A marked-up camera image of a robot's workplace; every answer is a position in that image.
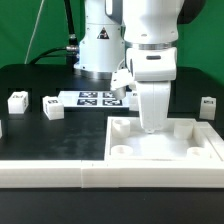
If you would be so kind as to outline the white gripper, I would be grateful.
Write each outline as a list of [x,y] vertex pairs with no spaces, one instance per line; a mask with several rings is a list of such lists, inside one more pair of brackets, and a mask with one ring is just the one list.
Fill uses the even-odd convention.
[[136,85],[141,127],[161,130],[167,120],[171,82],[176,79],[177,48],[126,51],[126,64]]

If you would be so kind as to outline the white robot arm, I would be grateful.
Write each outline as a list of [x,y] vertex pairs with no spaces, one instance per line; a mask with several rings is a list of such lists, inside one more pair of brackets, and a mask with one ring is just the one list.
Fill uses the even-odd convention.
[[141,127],[162,129],[176,78],[177,20],[185,0],[84,0],[85,36],[74,69],[109,79],[121,100],[137,92]]

